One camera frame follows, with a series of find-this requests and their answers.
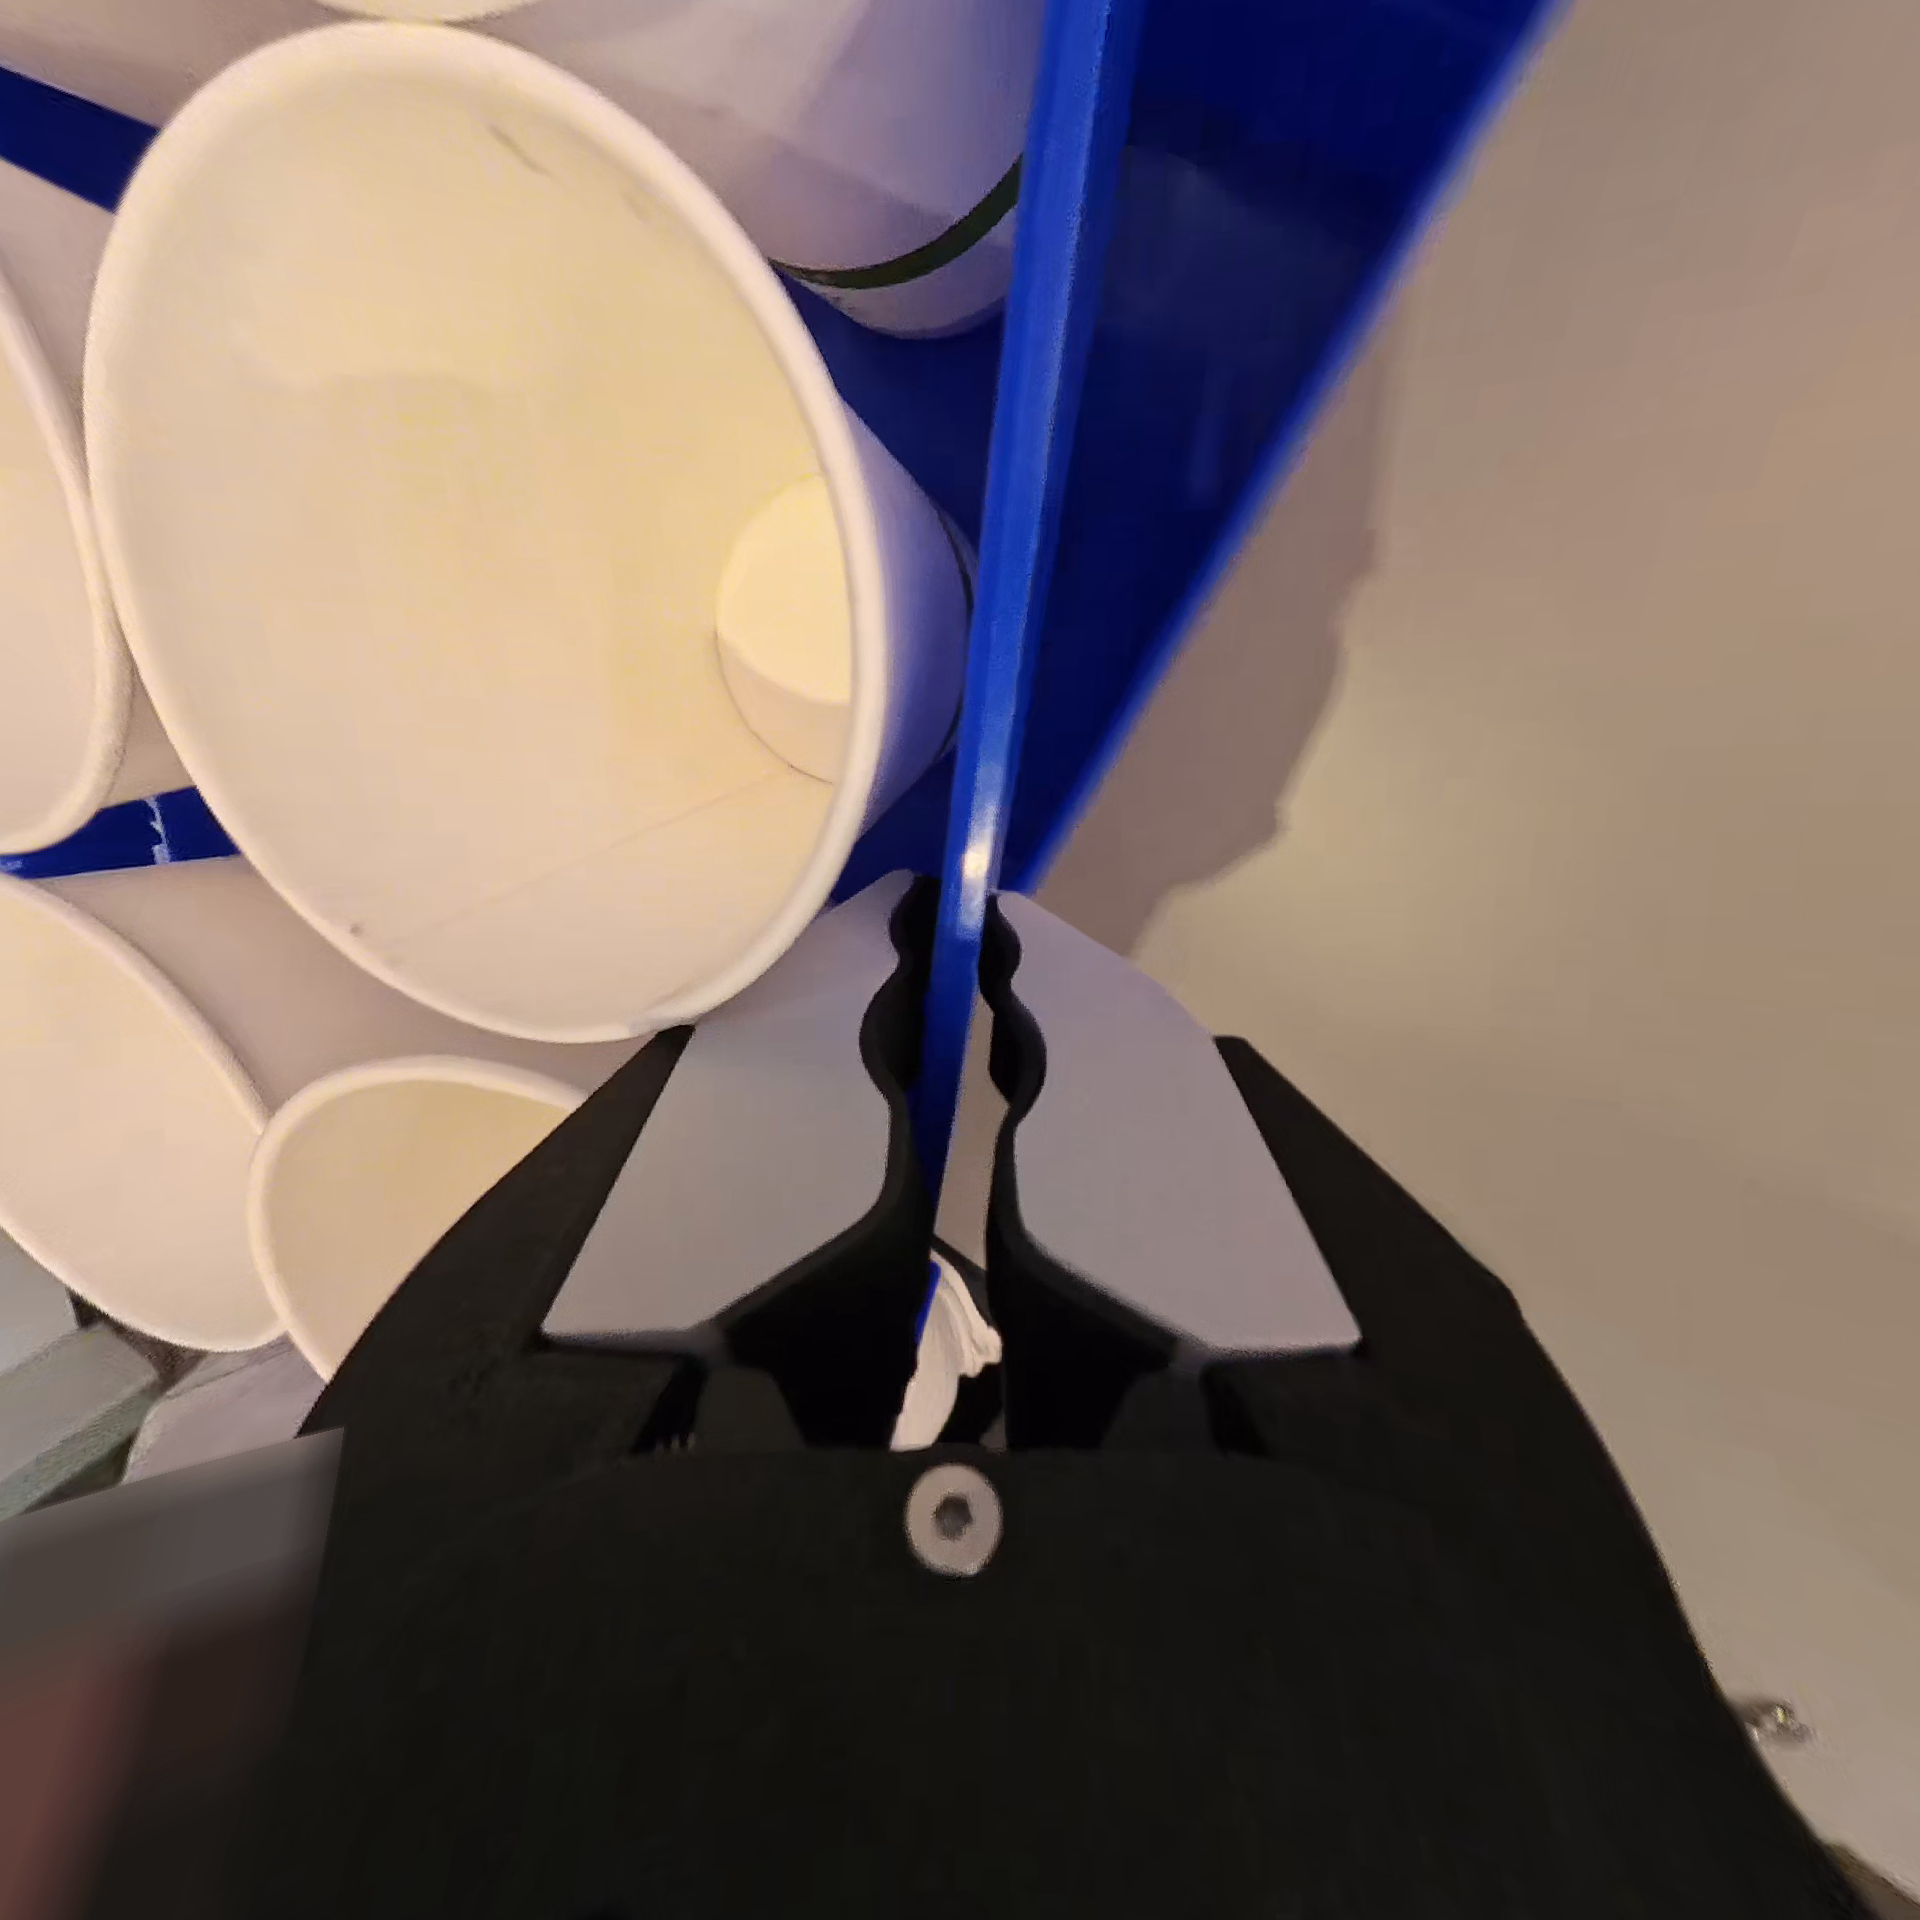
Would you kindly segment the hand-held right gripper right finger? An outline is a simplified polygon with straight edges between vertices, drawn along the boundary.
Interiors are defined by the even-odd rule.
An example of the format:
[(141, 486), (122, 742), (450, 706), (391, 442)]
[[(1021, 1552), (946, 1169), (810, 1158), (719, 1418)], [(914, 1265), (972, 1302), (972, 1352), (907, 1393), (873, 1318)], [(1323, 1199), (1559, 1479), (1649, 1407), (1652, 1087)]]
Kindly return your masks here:
[(1207, 1447), (1217, 1378), (1361, 1326), (1217, 1041), (1029, 897), (978, 986), (1004, 1102), (983, 1228), (1010, 1452)]

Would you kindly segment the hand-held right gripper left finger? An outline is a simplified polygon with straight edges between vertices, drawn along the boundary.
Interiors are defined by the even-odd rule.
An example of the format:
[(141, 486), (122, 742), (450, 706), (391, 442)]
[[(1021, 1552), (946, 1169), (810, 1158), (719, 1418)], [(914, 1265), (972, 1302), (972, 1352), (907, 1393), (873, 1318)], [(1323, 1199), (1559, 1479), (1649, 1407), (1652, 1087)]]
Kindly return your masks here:
[(911, 1121), (940, 888), (881, 879), (697, 1023), (546, 1312), (767, 1376), (827, 1449), (924, 1449), (970, 1360)]

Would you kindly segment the blue plastic bin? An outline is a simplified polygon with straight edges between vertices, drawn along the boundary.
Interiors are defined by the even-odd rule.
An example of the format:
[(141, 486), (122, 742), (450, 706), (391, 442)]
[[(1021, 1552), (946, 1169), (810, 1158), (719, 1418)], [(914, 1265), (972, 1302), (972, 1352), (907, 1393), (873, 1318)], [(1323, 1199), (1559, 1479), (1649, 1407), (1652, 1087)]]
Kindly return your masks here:
[[(932, 873), (945, 856), (958, 905), (932, 938), (938, 1060), (989, 881), (1023, 889), (1066, 841), (1547, 4), (1051, 15), (1009, 318), (895, 339), (772, 268), (847, 410), (981, 548), (951, 745), (860, 836), (830, 894)], [(5, 57), (5, 160), (111, 218), (173, 114), (151, 129)], [(87, 905), (234, 897), (289, 951), (327, 950), (379, 982), (275, 894), (198, 790), (159, 803), (147, 849), (138, 836), (90, 826), (71, 850), (28, 856), (26, 873)]]

